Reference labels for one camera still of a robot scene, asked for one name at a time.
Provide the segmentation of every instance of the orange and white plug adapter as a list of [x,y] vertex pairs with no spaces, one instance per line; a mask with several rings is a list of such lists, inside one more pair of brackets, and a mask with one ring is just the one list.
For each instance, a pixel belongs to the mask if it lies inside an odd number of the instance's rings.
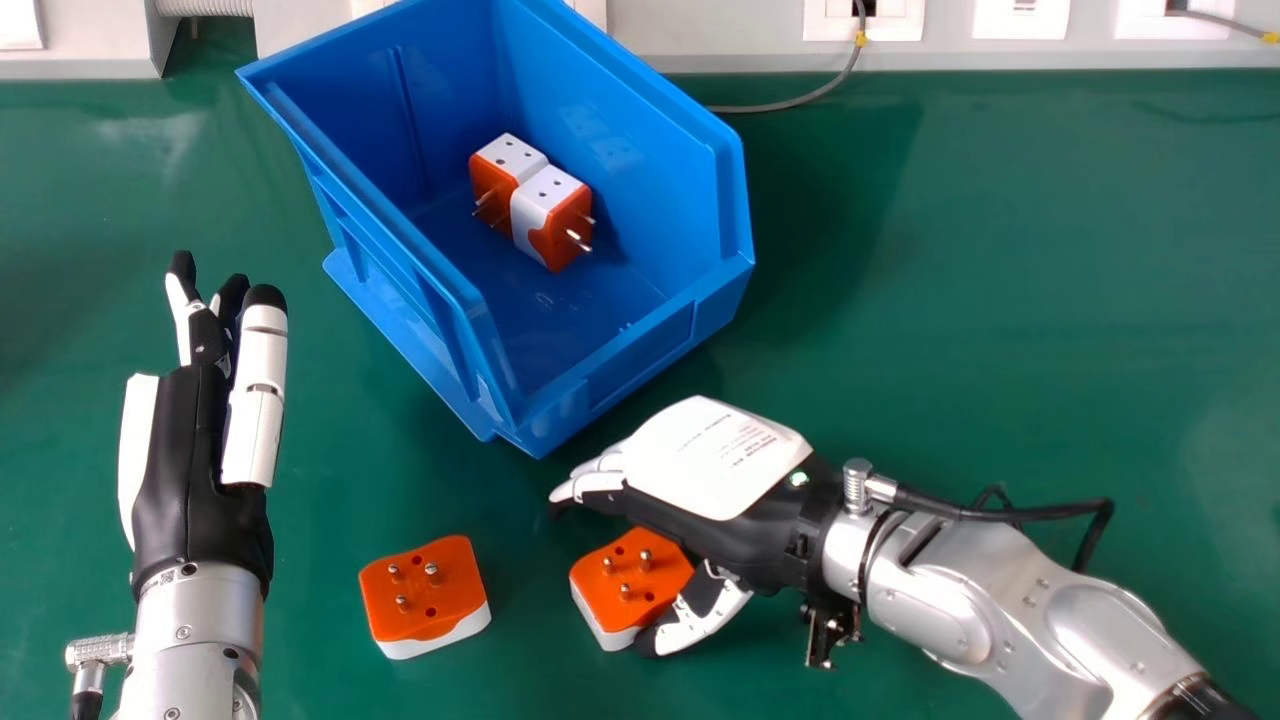
[[492,619],[471,541],[448,536],[360,571],[374,642],[392,660],[439,650]]
[[547,165],[511,196],[511,229],[516,247],[558,273],[591,251],[591,188]]
[[575,562],[568,585],[595,642],[616,652],[657,620],[692,575],[694,566],[678,544],[632,528]]
[[547,167],[547,155],[504,132],[467,161],[471,172],[472,215],[511,237],[511,193]]

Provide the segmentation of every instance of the robotic hand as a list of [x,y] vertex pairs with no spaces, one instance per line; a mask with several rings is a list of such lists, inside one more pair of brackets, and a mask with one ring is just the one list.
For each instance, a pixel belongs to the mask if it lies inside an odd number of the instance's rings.
[[[984,510],[998,497],[1005,507]],[[1087,577],[1114,505],[1014,509],[998,486],[957,506],[872,471],[828,465],[795,430],[705,397],[654,415],[550,495],[625,515],[701,565],[636,635],[666,656],[716,633],[753,594],[805,597],[806,664],[861,639],[865,610],[936,662],[978,678],[1021,717],[1251,719],[1147,605]],[[1068,570],[1019,523],[1094,516]]]
[[274,542],[266,489],[284,415],[284,296],[232,275],[206,305],[189,252],[165,293],[180,366],[125,387],[119,505],[133,550],[133,633],[67,646],[72,719],[96,720],[128,665],[120,720],[253,720]]

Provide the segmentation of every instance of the silver metal forearm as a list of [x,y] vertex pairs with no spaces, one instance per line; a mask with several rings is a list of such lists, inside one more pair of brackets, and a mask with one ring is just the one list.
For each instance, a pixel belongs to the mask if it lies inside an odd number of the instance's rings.
[[219,562],[164,570],[143,587],[122,720],[256,720],[261,583]]
[[823,575],[943,667],[978,678],[1020,717],[1133,720],[1203,669],[1132,593],[1053,562],[1001,523],[841,514]]

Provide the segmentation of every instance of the screw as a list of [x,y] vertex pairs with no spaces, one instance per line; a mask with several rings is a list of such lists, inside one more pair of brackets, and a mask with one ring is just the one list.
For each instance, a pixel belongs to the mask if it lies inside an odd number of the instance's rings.
[[845,511],[850,515],[865,515],[872,509],[867,497],[867,480],[872,477],[872,464],[863,457],[852,457],[845,462]]

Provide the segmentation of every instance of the white flexible pipe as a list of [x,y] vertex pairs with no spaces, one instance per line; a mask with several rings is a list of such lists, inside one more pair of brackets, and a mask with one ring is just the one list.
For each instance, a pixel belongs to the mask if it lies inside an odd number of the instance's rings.
[[155,3],[156,12],[166,18],[253,17],[253,0],[155,0]]

